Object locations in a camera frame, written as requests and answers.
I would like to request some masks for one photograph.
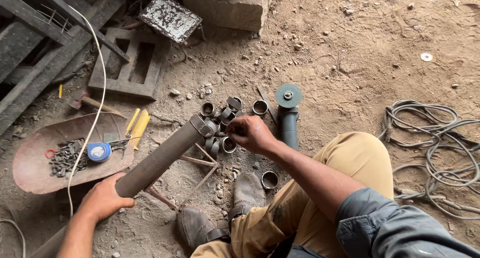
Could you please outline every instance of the tape measure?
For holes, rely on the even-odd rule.
[[[104,162],[112,155],[109,143],[89,143],[87,151],[88,157],[95,162]]]

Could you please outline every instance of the wooden hammer handle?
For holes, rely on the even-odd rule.
[[[84,104],[87,104],[89,106],[92,106],[94,108],[99,108],[100,107],[100,102],[96,101],[96,100],[93,100],[87,96],[84,96],[81,98],[81,102],[84,103]],[[118,113],[118,114],[121,114],[119,111],[117,111],[116,109],[113,109],[113,108],[110,108],[109,106],[103,104],[102,106],[102,111],[104,112],[111,112],[111,113]]]

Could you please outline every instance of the hammer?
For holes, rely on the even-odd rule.
[[[74,108],[75,110],[79,110],[82,107],[82,104],[87,104],[93,108],[100,108],[100,102],[93,100],[90,98],[90,93],[87,90],[83,90],[81,92],[81,95],[76,97],[72,103],[70,103],[70,107]],[[102,106],[102,111],[104,112],[111,112],[111,113],[118,113],[121,114],[119,111],[116,109],[110,108],[107,105]]]

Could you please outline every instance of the rusty metal plate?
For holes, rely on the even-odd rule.
[[[161,34],[183,43],[202,22],[202,18],[173,0],[152,0],[140,19]]]
[[[49,149],[58,150],[58,145],[65,141],[85,139],[92,127],[95,115],[95,113],[88,114],[45,126],[25,138],[13,158],[15,183],[22,190],[34,194],[51,193],[67,187],[68,180],[65,177],[50,176],[52,167],[45,152]],[[102,112],[89,142],[102,142],[105,133],[117,133],[119,137],[124,137],[127,123],[127,118],[120,114]],[[90,161],[85,170],[75,174],[71,185],[75,186],[117,173],[130,166],[133,159],[134,147],[127,144],[125,154],[122,150],[115,150],[105,162]]]

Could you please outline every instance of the white electrical cable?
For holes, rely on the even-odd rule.
[[[22,233],[22,231],[20,230],[20,228],[18,227],[17,223],[13,220],[10,220],[10,219],[2,219],[0,220],[0,222],[8,222],[10,224],[12,224],[13,226],[15,226],[15,229],[17,229],[17,231],[20,233],[20,236],[21,236],[21,245],[22,245],[22,257],[25,258],[26,257],[26,253],[27,253],[27,248],[25,246],[25,237],[24,237],[24,234]]]
[[[71,218],[74,215],[74,205],[72,203],[72,197],[70,196],[70,185],[72,183],[72,178],[74,177],[74,174],[75,174],[75,169],[77,168],[78,162],[80,161],[80,157],[82,156],[82,154],[85,151],[85,147],[87,146],[88,140],[90,139],[90,135],[92,135],[93,129],[95,128],[95,125],[97,124],[97,120],[99,119],[98,116],[100,115],[100,112],[102,111],[103,100],[105,99],[105,87],[107,87],[107,73],[105,72],[105,63],[103,62],[103,56],[102,56],[102,51],[100,50],[100,44],[99,44],[99,41],[97,40],[97,36],[95,35],[95,31],[93,31],[92,25],[77,10],[75,10],[71,6],[69,6],[69,7],[71,9],[73,9],[77,14],[79,14],[83,18],[83,20],[87,23],[88,27],[90,28],[90,31],[92,31],[93,39],[95,39],[96,48],[98,49],[98,55],[100,57],[100,61],[102,62],[102,67],[103,67],[103,95],[102,95],[102,101],[100,102],[100,107],[98,108],[98,112],[96,113],[96,117],[95,117],[95,120],[93,121],[92,128],[90,129],[90,132],[88,132],[88,136],[85,139],[85,143],[81,147],[80,153],[78,154],[78,157],[77,157],[77,160],[75,161],[73,169],[71,169],[70,178],[68,179],[67,192],[68,192],[68,201],[70,202],[70,218]]]

